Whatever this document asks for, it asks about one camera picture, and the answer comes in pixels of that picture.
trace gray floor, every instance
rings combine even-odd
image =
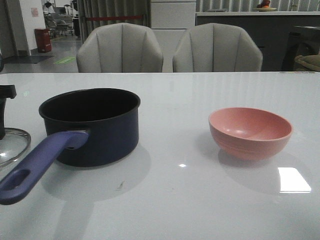
[[[1,74],[7,73],[77,73],[75,58],[82,41],[75,35],[59,36],[51,40],[51,51],[37,56],[52,56],[38,63],[6,63]],[[63,63],[63,59],[72,59]]]

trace glossy table surface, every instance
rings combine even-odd
[[[46,137],[39,105],[77,89],[136,93],[139,143],[109,165],[55,161],[22,201],[0,205],[1,240],[318,240],[320,73],[13,73],[5,126],[31,148]],[[220,150],[208,116],[252,107],[288,119],[277,155],[243,161]],[[16,163],[0,169],[0,178]]]

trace pink bowl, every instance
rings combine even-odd
[[[261,160],[280,152],[293,127],[272,112],[247,107],[217,110],[209,116],[210,131],[220,148],[243,160]]]

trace black saucepan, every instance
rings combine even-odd
[[[101,166],[131,153],[138,144],[140,98],[126,90],[94,88],[63,93],[42,103],[48,135],[0,182],[0,204],[22,200],[52,162]]]

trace saucepan handle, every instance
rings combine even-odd
[[[80,148],[88,136],[87,132],[61,131],[46,137],[0,181],[0,204],[22,200],[65,148]]]

